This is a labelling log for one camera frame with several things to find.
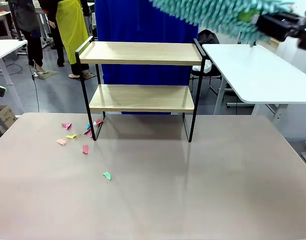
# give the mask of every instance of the microfiber duster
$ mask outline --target microfiber duster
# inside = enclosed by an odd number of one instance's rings
[[[290,12],[281,0],[149,0],[153,6],[171,16],[194,25],[237,38],[241,42],[264,40],[267,36],[257,30],[256,19],[263,14]]]

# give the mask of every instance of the black pants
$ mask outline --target black pants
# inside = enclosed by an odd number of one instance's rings
[[[41,38],[32,37],[31,33],[28,31],[22,30],[22,33],[25,36],[25,39],[27,40],[27,49],[28,49],[28,59],[29,59],[29,65],[34,66],[34,61],[39,66],[43,65],[43,48],[42,48],[42,41]]]
[[[81,64],[81,65],[82,65],[82,71],[83,70],[89,70],[89,65],[88,64]],[[80,75],[77,63],[71,64],[71,68],[72,68],[72,72],[73,72],[74,75]]]
[[[55,22],[55,24],[56,24],[56,28],[50,27],[50,29],[51,29],[52,37],[53,37],[54,44],[57,50],[57,55],[58,55],[57,64],[62,65],[65,62],[64,45],[62,42],[61,34],[59,33],[57,22]]]

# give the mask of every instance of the wooden shelf board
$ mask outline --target wooden shelf board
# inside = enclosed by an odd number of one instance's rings
[[[192,113],[188,86],[99,85],[89,104],[91,111]]]
[[[82,64],[201,65],[190,43],[94,41],[80,54]]]

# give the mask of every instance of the bottom shelf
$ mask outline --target bottom shelf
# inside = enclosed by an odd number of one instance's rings
[[[192,113],[188,86],[101,84],[89,104],[91,111]]]

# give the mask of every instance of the gray floor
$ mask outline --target gray floor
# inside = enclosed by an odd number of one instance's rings
[[[13,63],[13,60],[6,60],[5,64],[9,65]],[[19,74],[14,74],[11,79],[17,89],[18,95],[22,100],[26,112],[37,112],[38,105],[36,100],[35,86],[32,81],[31,72],[28,66],[27,56],[21,55],[16,61],[23,71]],[[37,93],[39,98],[40,112],[44,113],[85,113],[85,102],[83,98],[81,84],[77,80],[69,79],[68,74],[71,73],[71,69],[68,63],[65,63],[65,67],[57,66],[57,52],[50,50],[49,48],[44,49],[44,69],[54,70],[58,73],[46,80],[36,79]],[[9,73],[15,73],[20,68],[16,65],[8,67]],[[95,66],[91,66],[91,71],[95,71]],[[219,88],[220,82],[218,80],[212,81],[212,86],[217,89]],[[6,86],[3,76],[0,76],[0,85]],[[89,79],[86,81],[86,88],[89,96],[89,100],[93,96],[97,87],[96,78]],[[197,80],[190,84],[191,89],[193,88],[193,97],[195,99],[195,92],[197,88]],[[235,115],[235,108],[226,108],[226,102],[236,102],[235,96],[225,95],[224,101],[221,107],[221,114],[223,115]],[[198,114],[211,115],[213,114],[216,103],[216,95],[209,90],[208,80],[203,81],[200,104],[198,108]],[[4,97],[0,97],[0,105],[9,105],[18,114],[17,107],[14,100],[12,99],[9,92]],[[238,115],[251,114],[251,108],[238,108]]]

